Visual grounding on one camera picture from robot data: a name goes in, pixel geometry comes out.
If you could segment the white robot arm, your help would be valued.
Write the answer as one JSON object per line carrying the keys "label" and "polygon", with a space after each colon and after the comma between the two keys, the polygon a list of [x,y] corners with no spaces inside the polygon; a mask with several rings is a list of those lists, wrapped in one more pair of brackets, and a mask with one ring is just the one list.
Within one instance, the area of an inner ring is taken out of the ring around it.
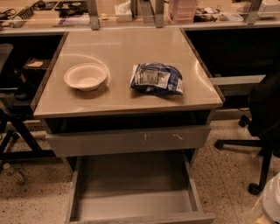
{"label": "white robot arm", "polygon": [[280,173],[262,191],[261,224],[280,224]]}

